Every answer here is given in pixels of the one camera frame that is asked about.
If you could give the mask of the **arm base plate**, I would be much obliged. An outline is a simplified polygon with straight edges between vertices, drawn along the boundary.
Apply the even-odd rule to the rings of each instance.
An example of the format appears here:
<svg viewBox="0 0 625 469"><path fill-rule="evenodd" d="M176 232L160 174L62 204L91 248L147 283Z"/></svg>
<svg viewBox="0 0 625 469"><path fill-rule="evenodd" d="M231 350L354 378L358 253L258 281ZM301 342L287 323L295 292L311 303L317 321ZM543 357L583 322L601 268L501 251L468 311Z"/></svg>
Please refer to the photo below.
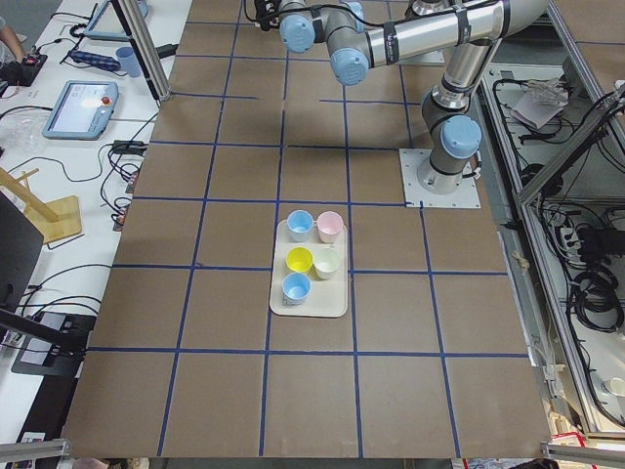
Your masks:
<svg viewBox="0 0 625 469"><path fill-rule="evenodd" d="M477 180L479 166L466 161L463 172L443 175L431 165L429 149L398 151L404 201L407 207L480 209Z"/></svg>

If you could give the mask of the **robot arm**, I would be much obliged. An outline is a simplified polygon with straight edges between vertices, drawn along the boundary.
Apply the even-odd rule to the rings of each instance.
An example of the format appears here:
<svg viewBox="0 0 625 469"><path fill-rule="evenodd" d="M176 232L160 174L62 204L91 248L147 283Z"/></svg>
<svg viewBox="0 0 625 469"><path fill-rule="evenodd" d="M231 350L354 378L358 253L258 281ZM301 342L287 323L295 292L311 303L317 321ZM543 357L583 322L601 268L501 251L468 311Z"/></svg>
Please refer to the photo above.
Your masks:
<svg viewBox="0 0 625 469"><path fill-rule="evenodd" d="M335 78L345 87L361 83L383 66L407 66L405 92L425 92L422 119L430 139L440 140L444 122L469 111L472 96L499 43L526 29L547 9L544 1L412 1L401 20L366 23L357 2L309 5L281 1L275 10L282 42L303 54L326 46ZM446 49L449 59L439 80L420 77L415 57Z"/></svg>

